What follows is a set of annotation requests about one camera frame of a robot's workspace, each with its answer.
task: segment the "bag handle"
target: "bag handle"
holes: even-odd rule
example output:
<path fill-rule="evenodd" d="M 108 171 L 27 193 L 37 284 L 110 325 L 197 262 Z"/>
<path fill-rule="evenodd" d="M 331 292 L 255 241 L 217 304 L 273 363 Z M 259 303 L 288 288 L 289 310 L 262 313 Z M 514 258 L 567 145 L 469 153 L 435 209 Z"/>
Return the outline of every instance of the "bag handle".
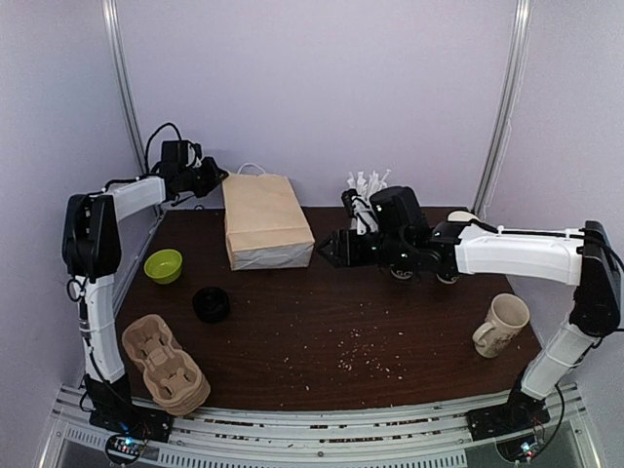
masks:
<path fill-rule="evenodd" d="M 262 171 L 262 173 L 263 173 L 263 174 L 266 174 L 266 171 L 264 170 L 264 168 L 262 168 L 261 166 L 259 166 L 259 165 L 258 165 L 258 164 L 256 164 L 256 163 L 245 163 L 245 164 L 243 164 L 240 168 L 238 168 L 238 172 L 237 172 L 236 174 L 240 174 L 240 173 L 241 173 L 241 171 L 242 171 L 244 168 L 247 168 L 247 167 L 256 168 L 256 169 L 258 169 L 259 171 Z"/>

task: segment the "mug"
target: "mug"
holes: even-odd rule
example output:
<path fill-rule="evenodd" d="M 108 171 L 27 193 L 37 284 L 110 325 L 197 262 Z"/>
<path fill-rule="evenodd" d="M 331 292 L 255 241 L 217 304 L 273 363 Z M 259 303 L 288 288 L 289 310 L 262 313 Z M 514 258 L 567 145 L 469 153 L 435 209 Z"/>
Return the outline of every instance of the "mug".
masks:
<path fill-rule="evenodd" d="M 484 358 L 495 358 L 528 323 L 530 313 L 522 299 L 513 294 L 495 297 L 486 322 L 472 335 L 475 349 Z"/>

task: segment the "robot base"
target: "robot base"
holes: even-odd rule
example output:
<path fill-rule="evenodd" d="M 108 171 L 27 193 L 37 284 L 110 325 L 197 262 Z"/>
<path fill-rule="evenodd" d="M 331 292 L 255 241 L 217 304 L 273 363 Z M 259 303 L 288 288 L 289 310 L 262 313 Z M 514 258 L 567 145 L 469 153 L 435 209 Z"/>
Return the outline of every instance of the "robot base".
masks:
<path fill-rule="evenodd" d="M 531 429 L 535 425 L 535 420 L 542 424 L 550 421 L 550 414 L 546 409 L 531 411 L 530 414 L 528 412 L 514 414 L 514 412 L 509 404 L 468 411 L 466 419 L 472 440 L 481 441 Z"/>
<path fill-rule="evenodd" d="M 85 375 L 85 386 L 94 407 L 89 418 L 93 426 L 135 439 L 169 440 L 174 418 L 161 409 L 134 405 L 127 374 L 107 384 Z"/>
<path fill-rule="evenodd" d="M 89 423 L 92 426 L 101 427 L 111 432 L 123 433 L 133 439 L 149 439 L 150 441 L 164 443 L 169 440 L 172 424 L 174 423 L 173 416 L 160 409 L 135 406 L 135 410 L 149 431 L 146 430 L 143 424 L 138 424 L 136 427 L 127 431 L 120 431 L 119 421 L 105 417 L 100 411 L 94 411 L 91 414 Z"/>

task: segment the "black cup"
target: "black cup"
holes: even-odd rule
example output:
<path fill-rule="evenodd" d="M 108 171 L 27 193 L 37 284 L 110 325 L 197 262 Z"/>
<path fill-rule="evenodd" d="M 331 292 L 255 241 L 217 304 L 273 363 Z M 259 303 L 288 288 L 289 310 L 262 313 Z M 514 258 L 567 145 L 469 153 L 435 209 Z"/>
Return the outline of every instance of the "black cup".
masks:
<path fill-rule="evenodd" d="M 193 309 L 207 324 L 216 324 L 230 313 L 230 299 L 221 288 L 203 288 L 193 295 Z"/>

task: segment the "metal frame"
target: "metal frame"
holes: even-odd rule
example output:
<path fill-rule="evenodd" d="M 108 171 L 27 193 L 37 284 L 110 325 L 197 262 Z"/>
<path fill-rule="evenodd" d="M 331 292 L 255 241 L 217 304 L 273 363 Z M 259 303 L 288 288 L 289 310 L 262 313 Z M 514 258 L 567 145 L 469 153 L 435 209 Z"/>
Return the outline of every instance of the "metal frame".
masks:
<path fill-rule="evenodd" d="M 575 384 L 564 387 L 565 420 L 586 468 L 602 468 L 589 415 Z M 39 450 L 39 468 L 56 468 L 64 441 L 101 450 L 108 433 L 89 425 L 78 403 L 82 389 L 62 387 Z M 200 408 L 175 419 L 167 444 L 150 442 L 141 461 L 166 467 L 466 467 L 465 450 L 517 437 L 473 442 L 465 412 L 497 405 L 508 392 L 436 404 L 328 412 L 243 411 Z M 157 408 L 153 403 L 135 403 Z M 552 428 L 561 414 L 559 395 L 546 403 Z M 85 408 L 91 408 L 89 399 Z"/>
<path fill-rule="evenodd" d="M 130 87 L 130 79 L 128 78 L 128 68 L 126 66 L 126 57 L 124 55 L 124 47 L 121 39 L 121 31 L 119 28 L 119 20 L 117 18 L 117 2 L 116 0 L 102 0 L 102 9 L 104 13 L 104 23 L 106 25 L 106 34 L 110 43 L 110 52 L 113 57 L 115 66 L 115 74 L 117 76 L 117 85 L 119 86 L 119 95 L 124 110 L 124 120 L 128 130 L 131 144 L 135 153 L 136 163 L 140 171 L 144 174 L 149 171 L 144 163 L 143 143 L 138 128 L 137 111 L 133 101 L 133 94 Z"/>
<path fill-rule="evenodd" d="M 527 52 L 528 22 L 532 10 L 532 0 L 518 0 L 516 5 L 516 20 L 512 33 L 507 61 L 507 71 L 503 83 L 503 92 L 498 106 L 498 114 L 494 123 L 494 131 L 489 143 L 486 165 L 477 189 L 473 213 L 484 215 L 484 208 L 488 204 L 488 197 L 494 188 L 495 175 L 502 161 L 507 127 L 512 107 L 516 99 L 518 84 L 522 75 L 522 67 Z"/>

